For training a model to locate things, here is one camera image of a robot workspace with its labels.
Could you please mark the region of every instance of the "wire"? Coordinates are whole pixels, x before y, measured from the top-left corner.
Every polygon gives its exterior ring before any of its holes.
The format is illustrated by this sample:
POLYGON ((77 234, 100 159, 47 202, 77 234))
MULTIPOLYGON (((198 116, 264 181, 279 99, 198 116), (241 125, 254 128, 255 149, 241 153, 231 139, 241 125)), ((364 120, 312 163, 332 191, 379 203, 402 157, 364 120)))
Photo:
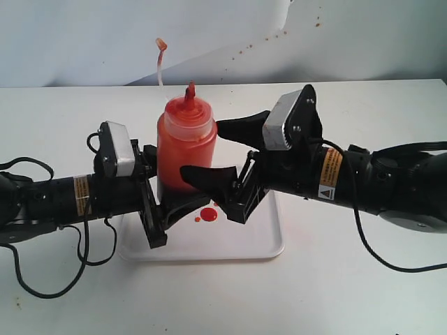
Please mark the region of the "wire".
MULTIPOLYGON (((99 265, 103 265, 105 263, 107 263, 110 259, 112 259, 113 255, 115 254, 115 251, 117 250, 117 242, 118 242, 118 234, 117 234, 117 230, 115 229, 115 227, 113 227, 110 223, 109 220, 107 218, 104 218, 104 224, 106 226, 108 226, 112 231, 113 231, 113 248, 112 248, 112 253, 110 254, 109 257, 103 259, 103 260, 99 260, 98 262, 90 262, 87 261, 87 265, 90 267, 97 267, 99 265)), ((81 231, 78 227, 75 227, 74 225, 67 225, 67 228, 73 228, 75 229, 78 234, 79 234, 79 240, 78 240, 78 258, 79 260, 82 262, 84 260, 84 256, 81 255, 81 250, 80 250, 80 245, 81 245, 81 231)))
POLYGON ((91 204, 91 198, 89 197, 85 203, 84 208, 84 234, 85 234, 85 244, 84 244, 84 255, 85 258, 81 259, 81 266, 75 276, 75 278, 61 291, 56 293, 41 293, 38 292, 32 288, 30 288, 23 280, 22 278, 22 272, 20 271, 20 261, 19 261, 19 253, 15 246, 12 244, 0 244, 0 246, 4 248, 8 248, 13 252, 14 255, 14 268, 15 268, 15 275, 17 276, 17 281, 19 282, 20 286, 24 288, 29 294, 41 298, 41 299, 54 299, 61 297, 62 295, 66 294, 69 290, 73 288, 74 285, 79 281, 82 274, 84 273, 85 267, 87 266, 87 257, 89 255, 89 220, 88 220, 88 213, 89 213, 89 207, 91 204))
POLYGON ((93 137, 99 136, 98 133, 91 133, 88 137, 87 137, 87 146, 89 147, 89 149, 94 153, 97 154, 98 150, 96 150, 95 148, 93 148, 93 146, 91 145, 91 139, 93 137))
POLYGON ((311 144, 329 145, 330 147, 337 150, 342 155, 342 158, 347 162, 349 175, 351 176, 351 185, 352 185, 352 191, 353 191, 353 193, 352 193, 352 196, 353 196, 352 197, 352 208, 354 210, 354 217, 356 218, 357 231, 358 231, 358 234, 360 235, 360 240, 362 241, 363 246, 371 254, 372 257, 374 257, 376 260, 378 260, 381 264, 385 265, 389 269, 392 269, 392 270, 395 270, 398 272, 410 273, 410 274, 447 268, 447 263, 442 263, 442 264, 437 264, 437 265, 429 265, 426 267, 414 267, 414 268, 398 267, 396 265, 390 264, 389 262, 384 260, 382 257, 377 255, 377 253, 368 244, 368 241, 366 240, 365 233, 363 232, 362 223, 360 220, 360 213, 358 210, 356 175, 354 174, 352 164, 349 161, 349 159, 346 157, 344 150, 342 148, 340 148, 338 145, 336 145, 335 143, 328 141, 328 140, 324 140, 324 139, 312 139, 310 141, 310 143, 311 144))

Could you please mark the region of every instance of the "white wall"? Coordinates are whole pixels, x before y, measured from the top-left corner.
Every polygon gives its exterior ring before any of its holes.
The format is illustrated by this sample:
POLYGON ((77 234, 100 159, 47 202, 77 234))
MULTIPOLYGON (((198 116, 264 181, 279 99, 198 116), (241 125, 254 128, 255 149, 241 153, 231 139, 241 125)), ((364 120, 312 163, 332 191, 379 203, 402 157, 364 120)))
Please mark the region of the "white wall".
MULTIPOLYGON (((164 81, 447 78, 447 0, 295 0, 277 35, 173 66, 164 81)), ((156 76, 134 84, 156 84, 156 76)))

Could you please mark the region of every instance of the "ketchup bottle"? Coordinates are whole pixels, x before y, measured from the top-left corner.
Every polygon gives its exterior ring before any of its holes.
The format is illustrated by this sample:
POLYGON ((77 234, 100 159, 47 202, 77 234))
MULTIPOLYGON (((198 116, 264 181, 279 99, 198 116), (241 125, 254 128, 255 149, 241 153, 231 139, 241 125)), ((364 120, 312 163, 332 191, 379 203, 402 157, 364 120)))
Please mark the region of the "ketchup bottle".
POLYGON ((196 98, 191 82, 184 96, 170 100, 160 116, 157 140, 158 198, 195 190, 180 175, 183 165, 210 168, 217 125, 209 103, 196 98))

